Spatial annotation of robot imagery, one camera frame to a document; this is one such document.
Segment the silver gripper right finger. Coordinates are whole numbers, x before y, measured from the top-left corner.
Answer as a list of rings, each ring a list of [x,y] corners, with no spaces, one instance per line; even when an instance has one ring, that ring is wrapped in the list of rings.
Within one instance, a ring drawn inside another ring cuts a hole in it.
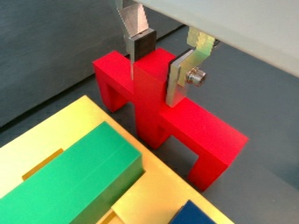
[[[189,27],[186,50],[169,62],[165,104],[174,107],[186,96],[186,85],[200,86],[206,73],[200,70],[201,62],[210,56],[214,38],[198,29]]]

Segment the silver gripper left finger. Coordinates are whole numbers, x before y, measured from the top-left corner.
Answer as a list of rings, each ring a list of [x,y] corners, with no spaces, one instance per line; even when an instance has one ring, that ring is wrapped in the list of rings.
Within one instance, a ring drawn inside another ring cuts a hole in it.
[[[156,31],[149,27],[144,6],[133,0],[114,0],[124,33],[125,51],[134,64],[154,50]]]

